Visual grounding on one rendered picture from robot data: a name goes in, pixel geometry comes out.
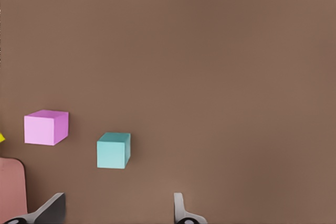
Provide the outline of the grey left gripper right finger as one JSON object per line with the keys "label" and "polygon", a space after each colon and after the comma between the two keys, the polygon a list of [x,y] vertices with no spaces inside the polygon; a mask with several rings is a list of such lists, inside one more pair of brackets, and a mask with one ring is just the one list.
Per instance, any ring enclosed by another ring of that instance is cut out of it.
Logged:
{"label": "grey left gripper right finger", "polygon": [[183,194],[174,193],[174,224],[207,224],[207,220],[188,212],[184,206]]}

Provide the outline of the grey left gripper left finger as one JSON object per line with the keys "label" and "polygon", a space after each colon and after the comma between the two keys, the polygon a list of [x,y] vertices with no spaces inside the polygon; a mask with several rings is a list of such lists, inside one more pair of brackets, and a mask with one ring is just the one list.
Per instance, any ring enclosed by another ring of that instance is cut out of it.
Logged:
{"label": "grey left gripper left finger", "polygon": [[3,224],[64,224],[66,194],[56,193],[36,211],[16,216]]}

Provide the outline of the salmon pink tray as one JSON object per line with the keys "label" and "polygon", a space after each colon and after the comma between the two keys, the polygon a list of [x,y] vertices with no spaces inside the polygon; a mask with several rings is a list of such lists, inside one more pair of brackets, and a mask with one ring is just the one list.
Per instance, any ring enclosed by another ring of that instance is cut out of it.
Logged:
{"label": "salmon pink tray", "polygon": [[25,169],[15,158],[0,157],[0,223],[27,214]]}

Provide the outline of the pink cube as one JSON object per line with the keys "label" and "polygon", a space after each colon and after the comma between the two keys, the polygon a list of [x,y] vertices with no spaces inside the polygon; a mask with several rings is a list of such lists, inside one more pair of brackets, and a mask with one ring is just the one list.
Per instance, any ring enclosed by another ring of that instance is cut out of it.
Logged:
{"label": "pink cube", "polygon": [[55,146],[68,136],[69,112],[39,110],[24,116],[24,143]]}

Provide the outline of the light blue cube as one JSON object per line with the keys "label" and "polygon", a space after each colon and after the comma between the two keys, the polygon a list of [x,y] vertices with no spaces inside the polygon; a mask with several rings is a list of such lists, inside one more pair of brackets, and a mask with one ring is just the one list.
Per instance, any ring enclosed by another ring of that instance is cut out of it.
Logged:
{"label": "light blue cube", "polygon": [[97,141],[97,167],[125,169],[131,157],[131,134],[106,132]]}

